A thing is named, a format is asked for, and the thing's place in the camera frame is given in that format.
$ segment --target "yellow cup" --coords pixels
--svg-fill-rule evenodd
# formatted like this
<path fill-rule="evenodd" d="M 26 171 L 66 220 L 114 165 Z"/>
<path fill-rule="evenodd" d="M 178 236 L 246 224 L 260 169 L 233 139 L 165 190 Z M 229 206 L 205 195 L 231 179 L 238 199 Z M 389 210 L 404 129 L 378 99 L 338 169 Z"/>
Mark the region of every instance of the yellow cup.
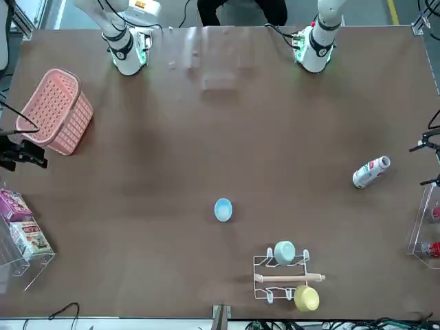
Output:
<path fill-rule="evenodd" d="M 319 295 L 313 287 L 299 285 L 296 287 L 294 300 L 299 311 L 315 311 L 319 307 Z"/>

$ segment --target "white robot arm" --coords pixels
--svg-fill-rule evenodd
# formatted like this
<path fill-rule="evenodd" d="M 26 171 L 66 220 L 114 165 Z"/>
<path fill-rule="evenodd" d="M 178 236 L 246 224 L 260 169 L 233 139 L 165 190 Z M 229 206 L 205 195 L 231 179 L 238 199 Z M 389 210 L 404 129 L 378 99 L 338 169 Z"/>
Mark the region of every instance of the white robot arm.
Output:
<path fill-rule="evenodd" d="M 146 64 L 146 36 L 130 29 L 122 16 L 116 14 L 129 7 L 129 0 L 73 0 L 73 3 L 99 25 L 121 74 L 132 76 Z"/>
<path fill-rule="evenodd" d="M 330 61 L 346 1 L 318 0 L 318 15 L 313 25 L 307 26 L 296 36 L 294 45 L 299 49 L 294 50 L 294 57 L 307 71 L 321 72 Z"/>

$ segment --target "light blue cup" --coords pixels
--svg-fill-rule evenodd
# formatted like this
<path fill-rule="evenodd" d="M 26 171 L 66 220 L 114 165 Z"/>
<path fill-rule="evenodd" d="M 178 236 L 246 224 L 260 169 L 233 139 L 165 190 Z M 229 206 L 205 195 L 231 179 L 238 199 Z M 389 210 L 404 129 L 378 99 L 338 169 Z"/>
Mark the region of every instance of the light blue cup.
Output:
<path fill-rule="evenodd" d="M 214 213 L 217 220 L 221 222 L 225 222 L 231 219 L 232 204 L 229 199 L 220 198 L 214 206 Z"/>
<path fill-rule="evenodd" d="M 295 246 L 292 242 L 281 241 L 275 245 L 274 256 L 280 266 L 289 265 L 295 258 Z"/>

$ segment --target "dish rack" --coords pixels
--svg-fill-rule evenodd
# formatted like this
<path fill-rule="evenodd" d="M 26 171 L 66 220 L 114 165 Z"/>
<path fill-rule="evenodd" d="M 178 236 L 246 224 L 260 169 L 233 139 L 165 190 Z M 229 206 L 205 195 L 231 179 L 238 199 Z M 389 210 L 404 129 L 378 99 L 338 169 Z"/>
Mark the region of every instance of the dish rack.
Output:
<path fill-rule="evenodd" d="M 307 262 L 310 260 L 309 251 L 304 249 L 302 254 L 296 254 L 293 261 L 283 267 L 301 267 L 304 275 L 307 274 Z M 282 267 L 280 264 L 276 262 L 274 257 L 274 251 L 271 247 L 267 248 L 267 253 L 265 256 L 254 256 L 254 297 L 255 299 L 263 299 L 267 300 L 269 304 L 274 302 L 274 299 L 287 299 L 291 300 L 294 297 L 295 287 L 266 287 L 265 283 L 258 283 L 255 281 L 255 274 L 261 274 L 261 272 L 257 272 L 256 269 L 258 267 L 268 267 L 268 268 L 276 268 Z"/>

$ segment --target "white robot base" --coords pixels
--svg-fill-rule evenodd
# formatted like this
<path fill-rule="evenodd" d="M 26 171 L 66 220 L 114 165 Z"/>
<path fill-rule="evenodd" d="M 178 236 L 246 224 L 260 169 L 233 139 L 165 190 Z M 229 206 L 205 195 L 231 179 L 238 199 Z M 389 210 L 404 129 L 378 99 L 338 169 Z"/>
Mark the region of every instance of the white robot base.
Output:
<path fill-rule="evenodd" d="M 299 31 L 295 35 L 294 46 L 299 49 L 294 49 L 294 59 L 301 64 L 308 72 L 317 74 L 321 72 L 327 63 L 330 61 L 333 47 L 329 51 L 322 49 L 322 54 L 317 54 L 316 50 L 310 44 L 310 34 L 313 31 L 312 26 L 307 26 L 304 30 Z"/>
<path fill-rule="evenodd" d="M 129 33 L 133 36 L 133 45 L 126 56 L 110 51 L 114 65 L 125 76 L 132 76 L 147 65 L 151 47 L 151 34 L 138 32 L 134 28 L 130 28 Z"/>

